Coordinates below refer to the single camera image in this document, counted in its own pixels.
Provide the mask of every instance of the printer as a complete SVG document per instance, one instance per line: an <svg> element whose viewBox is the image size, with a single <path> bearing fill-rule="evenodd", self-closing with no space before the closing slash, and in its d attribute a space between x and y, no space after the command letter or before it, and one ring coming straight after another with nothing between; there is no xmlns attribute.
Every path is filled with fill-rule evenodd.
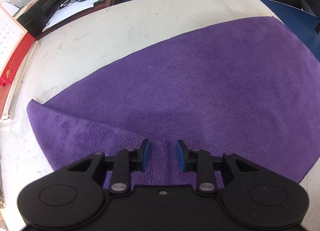
<svg viewBox="0 0 320 231"><path fill-rule="evenodd" d="M31 0L14 15L14 18L37 38L63 1L65 0Z"/></svg>

